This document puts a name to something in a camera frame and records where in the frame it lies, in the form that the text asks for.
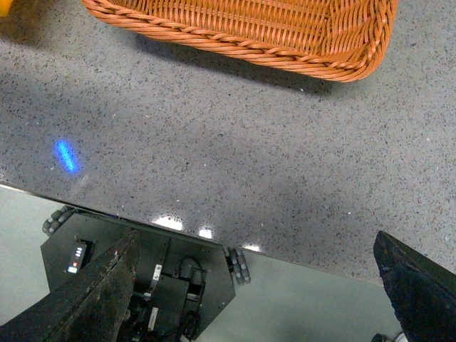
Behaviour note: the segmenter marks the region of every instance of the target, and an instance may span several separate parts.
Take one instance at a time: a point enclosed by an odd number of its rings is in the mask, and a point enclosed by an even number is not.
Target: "yellow object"
[[[13,0],[0,0],[0,16],[7,16]]]

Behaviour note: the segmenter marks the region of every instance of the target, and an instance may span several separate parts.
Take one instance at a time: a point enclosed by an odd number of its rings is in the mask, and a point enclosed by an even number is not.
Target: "orange wicker basket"
[[[81,0],[96,18],[158,41],[332,81],[381,63],[398,0]]]

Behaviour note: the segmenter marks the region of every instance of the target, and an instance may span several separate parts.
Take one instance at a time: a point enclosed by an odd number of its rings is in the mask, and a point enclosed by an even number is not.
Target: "cable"
[[[177,328],[164,333],[162,339],[176,335],[175,341],[179,341],[180,336],[184,335],[191,341],[197,334],[200,328],[201,316],[196,311],[188,311],[182,318],[180,325]]]
[[[151,331],[147,333],[146,337],[144,338],[144,342],[161,342],[162,337],[155,333],[154,331]]]
[[[190,260],[190,261],[193,261],[197,267],[195,267],[196,269],[199,270],[199,274],[200,274],[200,279],[199,279],[199,285],[200,286],[203,286],[204,285],[204,270],[202,269],[202,266],[200,264],[200,262],[198,260],[196,260],[193,256],[184,256],[181,260],[180,260],[180,263],[179,263],[179,276],[181,276],[182,274],[182,264],[184,263],[185,260]]]

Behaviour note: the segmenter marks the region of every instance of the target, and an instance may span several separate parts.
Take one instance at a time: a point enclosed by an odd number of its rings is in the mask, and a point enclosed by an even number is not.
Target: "basket rim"
[[[211,31],[205,28],[181,24],[170,19],[151,16],[134,9],[115,5],[109,0],[81,0],[89,13],[101,21],[144,34],[158,41],[193,46],[260,65],[268,63],[270,58],[270,61],[274,60],[274,64],[277,65],[274,67],[288,71],[302,68],[303,64],[306,64],[309,66],[309,69],[299,73],[333,81],[354,81],[351,79],[356,78],[358,80],[364,78],[371,74],[378,67],[380,61],[383,60],[389,44],[398,0],[386,1],[390,6],[384,6],[383,10],[378,12],[373,19],[375,20],[375,25],[379,28],[377,31],[380,33],[375,36],[369,35],[370,43],[366,46],[365,51],[362,52],[362,58],[357,61],[337,61],[283,46],[263,43],[245,37],[233,36],[228,33]],[[390,12],[389,14],[392,17],[390,25],[388,25],[388,12]],[[157,31],[154,34],[147,34],[147,30],[142,30],[144,24],[149,28],[157,28]],[[213,44],[208,46],[208,41],[212,41]],[[377,65],[371,65],[373,64],[371,61],[378,59],[380,59],[378,63],[374,63]],[[333,70],[337,75],[336,77],[322,76],[320,75],[323,72],[322,69],[325,71],[328,69]]]

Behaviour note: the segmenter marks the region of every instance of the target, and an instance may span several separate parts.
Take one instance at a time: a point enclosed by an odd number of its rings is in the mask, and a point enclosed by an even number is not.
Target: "electronic component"
[[[78,273],[88,263],[91,247],[92,242],[89,241],[75,242],[66,271],[73,274]]]

